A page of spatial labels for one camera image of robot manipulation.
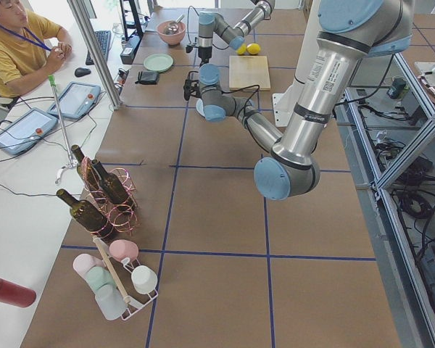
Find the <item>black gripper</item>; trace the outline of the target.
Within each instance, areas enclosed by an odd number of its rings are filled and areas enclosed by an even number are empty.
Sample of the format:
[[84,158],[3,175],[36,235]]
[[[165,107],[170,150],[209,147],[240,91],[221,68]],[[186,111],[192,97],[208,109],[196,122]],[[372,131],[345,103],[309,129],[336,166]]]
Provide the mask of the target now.
[[200,98],[199,80],[194,79],[194,73],[198,73],[198,71],[189,71],[183,84],[183,98],[186,101],[189,101],[191,97]]
[[199,66],[208,64],[212,57],[212,46],[200,46],[197,43],[190,43],[186,45],[186,53],[191,53],[193,49],[198,50],[198,57],[200,58]]

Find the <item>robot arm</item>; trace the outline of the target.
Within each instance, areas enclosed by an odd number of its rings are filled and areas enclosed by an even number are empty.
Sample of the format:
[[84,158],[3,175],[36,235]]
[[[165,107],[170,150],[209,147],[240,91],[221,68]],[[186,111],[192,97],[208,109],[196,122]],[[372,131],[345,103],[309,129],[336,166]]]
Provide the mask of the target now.
[[235,25],[230,25],[217,12],[200,12],[198,15],[198,36],[186,45],[186,53],[198,50],[198,57],[204,65],[210,62],[213,38],[217,35],[231,49],[238,51],[244,45],[244,38],[262,21],[269,20],[275,9],[275,1],[252,1],[254,8]]
[[245,36],[270,19],[273,1],[256,1],[236,25],[221,14],[201,12],[195,41],[201,60],[197,80],[186,80],[186,99],[202,101],[204,118],[219,122],[236,118],[268,153],[254,167],[254,182],[267,199],[284,200],[312,191],[320,170],[312,153],[343,94],[356,64],[366,57],[404,51],[412,37],[413,1],[322,1],[318,10],[318,51],[285,131],[279,131],[249,100],[220,87],[219,69],[210,63],[213,38],[239,49]]

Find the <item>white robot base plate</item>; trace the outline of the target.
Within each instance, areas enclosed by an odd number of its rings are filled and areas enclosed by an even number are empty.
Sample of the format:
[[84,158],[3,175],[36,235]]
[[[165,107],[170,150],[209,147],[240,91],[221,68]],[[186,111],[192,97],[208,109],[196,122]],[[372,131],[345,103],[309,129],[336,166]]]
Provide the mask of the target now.
[[296,101],[290,93],[273,94],[273,114],[277,127],[286,127],[289,124]]

